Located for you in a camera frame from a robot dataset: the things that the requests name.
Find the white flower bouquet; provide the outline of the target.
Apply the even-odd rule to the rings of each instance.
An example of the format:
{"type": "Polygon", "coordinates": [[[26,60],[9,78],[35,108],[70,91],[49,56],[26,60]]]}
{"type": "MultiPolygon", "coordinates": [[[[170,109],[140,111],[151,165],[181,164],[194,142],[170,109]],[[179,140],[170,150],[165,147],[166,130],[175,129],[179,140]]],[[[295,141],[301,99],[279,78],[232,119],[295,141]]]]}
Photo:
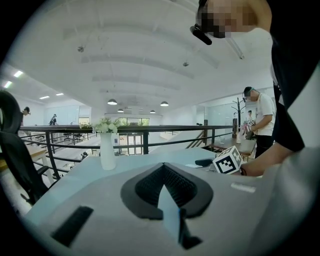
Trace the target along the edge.
{"type": "Polygon", "coordinates": [[[99,120],[91,124],[92,130],[99,134],[118,133],[118,127],[121,122],[119,119],[112,120],[109,117],[101,117],[99,120]]]}

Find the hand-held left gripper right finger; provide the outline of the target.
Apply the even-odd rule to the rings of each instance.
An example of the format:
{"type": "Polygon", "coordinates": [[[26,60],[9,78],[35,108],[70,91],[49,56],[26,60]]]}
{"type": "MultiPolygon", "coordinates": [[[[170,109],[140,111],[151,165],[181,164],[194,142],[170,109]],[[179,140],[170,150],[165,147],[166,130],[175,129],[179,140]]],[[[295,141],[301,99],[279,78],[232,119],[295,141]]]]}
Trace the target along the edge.
{"type": "Polygon", "coordinates": [[[206,181],[213,198],[202,215],[186,219],[191,236],[202,242],[190,249],[177,244],[163,256],[257,256],[255,232],[272,195],[273,169],[252,177],[173,167],[206,181]]]}

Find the person's right forearm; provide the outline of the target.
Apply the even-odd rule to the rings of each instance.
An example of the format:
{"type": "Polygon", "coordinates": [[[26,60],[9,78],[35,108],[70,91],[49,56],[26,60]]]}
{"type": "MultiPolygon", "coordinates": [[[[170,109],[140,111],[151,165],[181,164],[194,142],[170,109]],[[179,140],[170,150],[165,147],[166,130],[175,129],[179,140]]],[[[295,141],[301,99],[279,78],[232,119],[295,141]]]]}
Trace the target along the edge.
{"type": "Polygon", "coordinates": [[[241,165],[240,173],[243,176],[259,177],[271,166],[281,164],[294,152],[275,142],[268,150],[250,162],[241,165]]]}

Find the black coat rack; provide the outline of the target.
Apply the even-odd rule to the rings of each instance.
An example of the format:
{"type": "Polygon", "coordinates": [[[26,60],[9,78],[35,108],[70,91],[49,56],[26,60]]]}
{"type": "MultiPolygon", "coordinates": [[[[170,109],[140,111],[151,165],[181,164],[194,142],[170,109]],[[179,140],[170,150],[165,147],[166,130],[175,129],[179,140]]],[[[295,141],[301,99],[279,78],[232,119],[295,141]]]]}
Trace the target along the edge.
{"type": "Polygon", "coordinates": [[[239,98],[237,98],[236,101],[232,101],[234,104],[236,104],[236,107],[232,106],[231,108],[234,109],[234,117],[232,119],[232,138],[236,139],[237,135],[240,134],[241,132],[241,126],[242,126],[242,114],[244,113],[244,109],[245,109],[245,103],[244,100],[240,100],[239,98]]]}

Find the black mesh office chair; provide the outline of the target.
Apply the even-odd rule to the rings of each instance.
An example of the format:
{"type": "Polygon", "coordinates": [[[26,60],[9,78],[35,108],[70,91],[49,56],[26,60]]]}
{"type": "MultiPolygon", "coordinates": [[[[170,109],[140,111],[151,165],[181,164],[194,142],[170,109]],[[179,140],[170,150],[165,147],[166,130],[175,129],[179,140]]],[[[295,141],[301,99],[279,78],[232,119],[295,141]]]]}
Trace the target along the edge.
{"type": "Polygon", "coordinates": [[[22,123],[19,105],[16,99],[4,90],[0,90],[0,110],[3,118],[0,124],[0,147],[4,160],[27,194],[21,197],[33,206],[50,189],[42,178],[50,168],[46,165],[39,169],[35,168],[27,146],[18,136],[22,123]]]}

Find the black metal railing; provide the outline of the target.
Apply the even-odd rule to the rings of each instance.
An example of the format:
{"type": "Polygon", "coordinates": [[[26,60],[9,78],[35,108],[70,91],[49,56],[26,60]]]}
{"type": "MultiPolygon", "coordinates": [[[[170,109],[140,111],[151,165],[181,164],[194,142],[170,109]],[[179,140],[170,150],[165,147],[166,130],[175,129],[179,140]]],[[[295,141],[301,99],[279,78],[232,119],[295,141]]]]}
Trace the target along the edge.
{"type": "MultiPolygon", "coordinates": [[[[124,149],[124,148],[142,148],[142,153],[144,155],[149,154],[150,147],[156,146],[166,146],[166,145],[174,145],[174,144],[181,144],[181,143],[193,143],[197,141],[207,141],[211,139],[211,142],[215,142],[215,135],[216,130],[221,129],[232,129],[232,125],[149,125],[149,126],[120,126],[118,127],[117,131],[121,134],[134,134],[134,135],[141,135],[142,136],[142,144],[138,145],[115,145],[112,147],[113,150],[115,149],[124,149]],[[150,133],[155,132],[184,132],[184,131],[201,131],[200,135],[193,139],[185,139],[185,140],[178,140],[173,142],[159,142],[159,143],[149,143],[149,135],[150,133]]],[[[29,144],[36,144],[36,145],[43,145],[46,147],[46,151],[44,156],[50,159],[50,166],[49,169],[53,170],[54,174],[49,174],[50,178],[54,178],[59,180],[61,177],[59,172],[67,173],[66,170],[59,169],[56,166],[55,160],[64,161],[64,162],[72,162],[72,163],[80,163],[80,159],[71,159],[66,157],[59,157],[55,156],[55,148],[70,148],[70,149],[90,149],[90,150],[99,150],[99,145],[78,145],[78,144],[59,144],[54,143],[53,134],[57,133],[70,133],[72,136],[75,134],[97,134],[96,131],[93,131],[90,127],[81,128],[78,125],[43,125],[43,126],[22,126],[20,129],[22,132],[34,132],[34,135],[26,135],[23,136],[21,139],[23,142],[29,144]],[[44,136],[44,141],[34,141],[34,140],[27,140],[27,137],[33,138],[36,136],[44,136]]]]}

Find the white vase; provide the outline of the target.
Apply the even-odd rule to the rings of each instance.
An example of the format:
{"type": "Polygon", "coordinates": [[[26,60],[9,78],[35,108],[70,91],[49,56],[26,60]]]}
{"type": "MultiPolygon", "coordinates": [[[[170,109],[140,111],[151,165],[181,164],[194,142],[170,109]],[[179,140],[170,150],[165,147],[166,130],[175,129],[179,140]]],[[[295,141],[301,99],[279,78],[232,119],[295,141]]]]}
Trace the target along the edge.
{"type": "Polygon", "coordinates": [[[100,161],[104,170],[110,171],[116,167],[116,158],[110,132],[100,133],[100,161]]]}

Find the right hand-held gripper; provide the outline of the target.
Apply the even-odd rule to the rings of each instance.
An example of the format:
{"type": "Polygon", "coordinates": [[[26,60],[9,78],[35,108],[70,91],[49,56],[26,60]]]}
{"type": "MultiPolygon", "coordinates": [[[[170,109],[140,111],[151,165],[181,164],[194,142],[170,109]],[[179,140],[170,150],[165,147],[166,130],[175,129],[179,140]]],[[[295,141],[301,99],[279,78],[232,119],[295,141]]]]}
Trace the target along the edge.
{"type": "Polygon", "coordinates": [[[235,146],[215,154],[215,158],[204,158],[195,161],[197,166],[208,167],[212,172],[231,175],[240,171],[243,157],[235,146]]]}

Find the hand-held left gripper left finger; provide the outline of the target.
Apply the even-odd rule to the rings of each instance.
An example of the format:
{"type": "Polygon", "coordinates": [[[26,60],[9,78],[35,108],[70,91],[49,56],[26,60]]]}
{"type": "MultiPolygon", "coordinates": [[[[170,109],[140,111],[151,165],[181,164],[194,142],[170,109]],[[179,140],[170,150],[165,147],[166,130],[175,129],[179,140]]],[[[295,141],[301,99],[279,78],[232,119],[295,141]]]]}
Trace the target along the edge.
{"type": "Polygon", "coordinates": [[[100,178],[60,203],[38,228],[52,239],[60,255],[70,256],[182,256],[178,235],[162,220],[134,215],[121,198],[124,183],[139,169],[100,178]],[[54,234],[79,207],[92,212],[69,246],[54,234]]]}

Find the brown wooden desk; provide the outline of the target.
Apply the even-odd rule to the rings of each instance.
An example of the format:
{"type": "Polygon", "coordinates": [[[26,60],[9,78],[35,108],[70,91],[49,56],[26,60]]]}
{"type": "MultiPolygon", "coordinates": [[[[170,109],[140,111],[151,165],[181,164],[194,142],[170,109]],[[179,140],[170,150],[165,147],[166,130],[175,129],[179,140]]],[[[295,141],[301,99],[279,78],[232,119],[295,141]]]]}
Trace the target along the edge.
{"type": "Polygon", "coordinates": [[[247,162],[256,148],[256,141],[242,139],[241,143],[237,143],[237,140],[235,138],[228,138],[228,139],[215,140],[214,143],[210,144],[209,146],[213,150],[220,150],[220,151],[224,151],[230,147],[235,146],[239,151],[239,153],[241,154],[242,159],[245,162],[247,162]]]}

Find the person's black shirt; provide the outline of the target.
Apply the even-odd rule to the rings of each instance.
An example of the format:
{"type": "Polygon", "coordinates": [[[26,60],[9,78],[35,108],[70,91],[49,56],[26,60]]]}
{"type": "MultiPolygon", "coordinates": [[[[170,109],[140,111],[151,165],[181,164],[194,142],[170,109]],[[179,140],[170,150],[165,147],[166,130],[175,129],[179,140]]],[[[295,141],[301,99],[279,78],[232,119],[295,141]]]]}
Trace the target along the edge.
{"type": "Polygon", "coordinates": [[[272,14],[271,58],[276,117],[273,139],[297,152],[305,145],[288,113],[320,61],[320,3],[317,0],[266,0],[272,14]]]}

